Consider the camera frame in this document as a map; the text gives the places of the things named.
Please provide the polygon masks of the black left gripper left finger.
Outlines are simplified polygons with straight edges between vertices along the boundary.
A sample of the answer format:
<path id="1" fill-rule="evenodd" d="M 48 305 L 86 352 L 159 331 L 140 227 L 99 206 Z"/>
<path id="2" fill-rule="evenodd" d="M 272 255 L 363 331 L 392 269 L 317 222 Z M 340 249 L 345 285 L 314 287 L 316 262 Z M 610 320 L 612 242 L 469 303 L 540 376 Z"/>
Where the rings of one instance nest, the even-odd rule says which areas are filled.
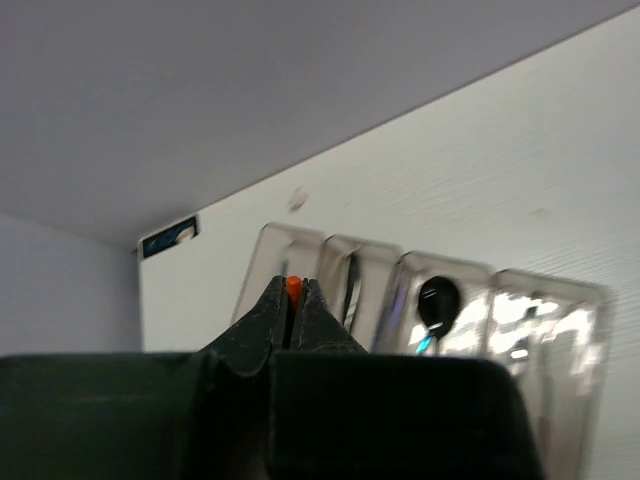
<path id="1" fill-rule="evenodd" d="M 195 352 L 3 358 L 2 477 L 266 478 L 266 368 L 289 315 L 277 276 Z"/>

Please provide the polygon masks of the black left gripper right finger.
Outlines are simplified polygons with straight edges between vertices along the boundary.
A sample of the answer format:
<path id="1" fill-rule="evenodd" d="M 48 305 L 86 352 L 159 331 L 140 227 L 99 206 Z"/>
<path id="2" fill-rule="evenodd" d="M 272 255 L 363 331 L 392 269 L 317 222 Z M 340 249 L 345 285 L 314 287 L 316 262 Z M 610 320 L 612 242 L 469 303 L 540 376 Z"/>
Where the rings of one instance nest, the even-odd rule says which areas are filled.
<path id="1" fill-rule="evenodd" d="M 273 479 L 541 479 L 524 401 L 482 358 L 372 354 L 285 279 L 268 362 Z"/>

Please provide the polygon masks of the black iridescent knife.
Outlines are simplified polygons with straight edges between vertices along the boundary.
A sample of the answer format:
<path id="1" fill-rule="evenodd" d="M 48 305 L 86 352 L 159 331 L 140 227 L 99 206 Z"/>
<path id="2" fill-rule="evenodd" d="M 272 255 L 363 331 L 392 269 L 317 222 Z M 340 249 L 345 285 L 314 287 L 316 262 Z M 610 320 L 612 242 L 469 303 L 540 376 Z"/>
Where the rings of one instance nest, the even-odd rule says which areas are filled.
<path id="1" fill-rule="evenodd" d="M 362 273 L 360 256 L 356 251 L 349 255 L 343 312 L 341 323 L 347 331 L 351 331 L 357 315 L 362 289 Z"/>

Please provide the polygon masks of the orange chopstick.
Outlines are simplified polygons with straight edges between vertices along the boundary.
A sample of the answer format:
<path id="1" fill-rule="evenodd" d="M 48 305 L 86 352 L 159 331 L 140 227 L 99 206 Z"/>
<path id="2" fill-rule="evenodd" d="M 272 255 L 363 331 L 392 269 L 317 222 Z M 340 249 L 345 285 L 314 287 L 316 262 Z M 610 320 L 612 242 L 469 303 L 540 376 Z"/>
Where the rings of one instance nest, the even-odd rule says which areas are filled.
<path id="1" fill-rule="evenodd" d="M 298 303 L 303 291 L 302 279 L 298 276 L 288 276 L 286 278 L 286 292 L 288 295 L 287 315 L 291 320 L 295 319 Z"/>

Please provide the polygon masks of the black spoon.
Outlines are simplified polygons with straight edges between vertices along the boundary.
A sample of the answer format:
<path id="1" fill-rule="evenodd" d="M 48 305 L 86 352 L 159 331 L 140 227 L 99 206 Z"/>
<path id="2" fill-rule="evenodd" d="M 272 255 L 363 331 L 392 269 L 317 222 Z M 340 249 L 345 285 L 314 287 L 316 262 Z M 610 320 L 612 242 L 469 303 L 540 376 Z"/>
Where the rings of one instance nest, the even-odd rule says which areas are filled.
<path id="1" fill-rule="evenodd" d="M 425 327 L 424 337 L 432 336 L 436 340 L 436 351 L 453 328 L 462 307 L 463 295 L 450 278 L 434 276 L 422 284 L 417 299 L 417 312 Z"/>

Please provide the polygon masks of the rainbow iridescent spoon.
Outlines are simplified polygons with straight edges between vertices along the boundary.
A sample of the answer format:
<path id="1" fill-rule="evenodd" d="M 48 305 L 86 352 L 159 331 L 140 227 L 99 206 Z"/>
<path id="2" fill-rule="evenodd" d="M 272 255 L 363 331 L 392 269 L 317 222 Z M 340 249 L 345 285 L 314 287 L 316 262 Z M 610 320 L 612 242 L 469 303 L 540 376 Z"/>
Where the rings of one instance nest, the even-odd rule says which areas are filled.
<path id="1" fill-rule="evenodd" d="M 418 356 L 429 355 L 432 347 L 435 344 L 436 344 L 436 340 L 432 336 L 426 336 L 418 343 L 415 353 Z"/>

